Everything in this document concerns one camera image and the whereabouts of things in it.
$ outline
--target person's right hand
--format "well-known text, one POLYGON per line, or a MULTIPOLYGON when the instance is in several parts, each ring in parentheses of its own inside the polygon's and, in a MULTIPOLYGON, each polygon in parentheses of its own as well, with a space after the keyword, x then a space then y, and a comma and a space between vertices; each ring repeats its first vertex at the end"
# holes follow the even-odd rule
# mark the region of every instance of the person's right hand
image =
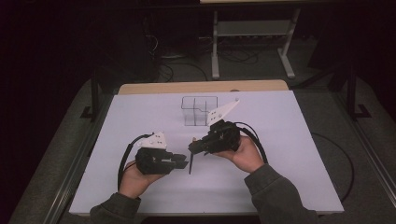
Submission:
POLYGON ((243 135, 241 135, 238 150, 226 150, 213 153, 213 155, 232 161, 236 167, 250 174, 264 165, 264 161, 262 160, 262 156, 257 150, 256 145, 254 145, 253 141, 249 137, 243 135))

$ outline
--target transparent plastic box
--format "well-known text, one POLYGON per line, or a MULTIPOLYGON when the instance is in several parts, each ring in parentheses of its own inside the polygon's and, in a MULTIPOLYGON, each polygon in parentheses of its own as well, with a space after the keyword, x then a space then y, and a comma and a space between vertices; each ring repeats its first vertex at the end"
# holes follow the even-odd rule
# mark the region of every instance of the transparent plastic box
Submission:
POLYGON ((217 96, 185 96, 181 101, 185 126, 206 126, 209 111, 218 108, 217 96))

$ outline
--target wooden table edge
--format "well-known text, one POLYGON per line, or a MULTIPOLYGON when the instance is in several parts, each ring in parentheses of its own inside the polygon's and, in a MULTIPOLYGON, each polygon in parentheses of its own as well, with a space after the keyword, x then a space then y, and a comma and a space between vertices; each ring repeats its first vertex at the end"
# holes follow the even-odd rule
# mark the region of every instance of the wooden table edge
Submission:
POLYGON ((284 80, 242 80, 124 84, 119 95, 214 91, 288 91, 284 80))

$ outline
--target hand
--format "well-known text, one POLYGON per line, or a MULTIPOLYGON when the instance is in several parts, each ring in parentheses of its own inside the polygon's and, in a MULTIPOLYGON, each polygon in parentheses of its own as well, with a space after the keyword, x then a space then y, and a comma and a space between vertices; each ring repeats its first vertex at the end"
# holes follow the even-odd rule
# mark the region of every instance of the hand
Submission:
POLYGON ((256 145, 254 145, 253 141, 247 136, 241 135, 238 150, 226 150, 213 154, 228 159, 233 162, 236 167, 250 174, 264 165, 264 161, 256 145))
POLYGON ((137 198, 142 195, 150 184, 164 175, 143 175, 134 161, 128 162, 124 170, 119 193, 129 198, 137 198))

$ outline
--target black cable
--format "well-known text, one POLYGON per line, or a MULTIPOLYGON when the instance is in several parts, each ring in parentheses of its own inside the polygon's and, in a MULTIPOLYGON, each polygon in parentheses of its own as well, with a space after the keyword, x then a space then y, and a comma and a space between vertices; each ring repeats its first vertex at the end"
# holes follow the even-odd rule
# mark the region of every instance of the black cable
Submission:
POLYGON ((195 65, 195 64, 193 64, 193 63, 168 63, 167 65, 172 65, 172 64, 174 64, 174 65, 189 65, 189 66, 192 66, 192 67, 194 67, 194 68, 200 70, 201 73, 202 73, 202 74, 204 75, 204 77, 205 77, 205 81, 207 81, 207 76, 206 76, 205 71, 204 71, 202 68, 200 68, 199 66, 197 66, 197 65, 195 65))
POLYGON ((170 74, 169 74, 169 73, 164 72, 162 69, 160 69, 160 74, 163 78, 165 78, 165 82, 173 81, 173 76, 175 73, 174 73, 174 70, 172 69, 172 67, 170 67, 166 64, 160 64, 160 67, 161 66, 166 67, 170 70, 170 74))
POLYGON ((140 136, 138 136, 132 143, 130 143, 130 144, 128 145, 128 147, 126 148, 126 150, 125 150, 125 152, 124 152, 124 154, 123 154, 123 156, 122 156, 122 160, 121 160, 120 168, 119 168, 119 177, 118 177, 118 185, 117 185, 117 186, 118 186, 118 189, 120 189, 120 185, 121 185, 121 180, 122 180, 122 176, 123 176, 123 171, 124 171, 125 162, 126 162, 126 160, 128 159, 129 153, 131 153, 132 147, 134 146, 134 144, 135 144, 139 139, 147 138, 147 137, 150 137, 150 136, 152 136, 152 134, 143 134, 143 135, 140 135, 140 136))
POLYGON ((259 136, 257 135, 256 131, 254 131, 254 129, 253 129, 250 125, 248 125, 248 124, 246 124, 246 123, 244 123, 244 122, 235 122, 235 124, 243 124, 243 125, 248 126, 249 129, 251 129, 251 131, 254 132, 254 135, 256 135, 256 138, 259 139, 259 136))
POLYGON ((252 132, 250 132, 248 129, 246 128, 239 128, 239 131, 247 134, 247 136, 254 142, 254 144, 257 146, 257 148, 260 151, 260 154, 262 154, 262 160, 268 164, 268 160, 267 160, 267 156, 265 155, 265 151, 264 148, 262 147, 262 143, 260 143, 259 139, 256 138, 256 136, 254 136, 254 134, 252 132))
POLYGON ((254 64, 254 63, 256 63, 256 62, 259 60, 259 55, 260 55, 265 49, 267 49, 270 45, 274 44, 274 43, 275 43, 277 40, 279 40, 279 39, 282 39, 282 38, 273 37, 273 39, 272 39, 269 43, 267 43, 267 44, 263 47, 263 49, 261 49, 261 50, 259 50, 259 51, 257 51, 257 52, 254 52, 254 53, 251 54, 251 55, 249 55, 249 54, 248 54, 247 52, 245 52, 244 50, 239 50, 239 51, 241 51, 241 52, 243 52, 243 53, 245 53, 245 54, 247 55, 247 57, 246 57, 245 59, 239 59, 239 58, 237 58, 236 56, 234 56, 234 55, 232 55, 232 54, 229 54, 229 56, 232 56, 232 57, 236 58, 236 60, 231 59, 231 58, 227 58, 226 56, 221 55, 221 54, 223 53, 221 50, 218 51, 218 54, 219 54, 219 56, 221 56, 222 59, 224 59, 224 60, 226 60, 226 61, 233 62, 233 63, 254 64), (250 60, 250 59, 253 58, 253 57, 255 58, 255 61, 254 61, 253 63, 247 63, 247 61, 250 60))
POLYGON ((341 198, 341 203, 343 203, 344 200, 345 200, 345 199, 347 198, 347 196, 349 195, 350 191, 352 191, 352 187, 353 187, 353 184, 354 184, 354 182, 355 182, 355 168, 354 168, 352 159, 350 159, 350 157, 349 157, 349 155, 347 154, 347 152, 346 152, 342 147, 340 147, 337 143, 335 143, 332 139, 330 139, 330 138, 328 138, 328 137, 326 137, 326 136, 324 136, 324 135, 321 135, 321 134, 319 134, 319 133, 311 133, 311 134, 312 134, 312 135, 319 136, 319 137, 321 137, 321 138, 323 138, 323 139, 325 139, 325 140, 331 142, 332 144, 334 144, 336 147, 338 147, 338 148, 344 153, 344 155, 346 156, 347 160, 349 161, 350 170, 351 170, 351 177, 350 177, 350 182, 349 182, 349 186, 348 186, 348 188, 347 188, 346 194, 341 198))

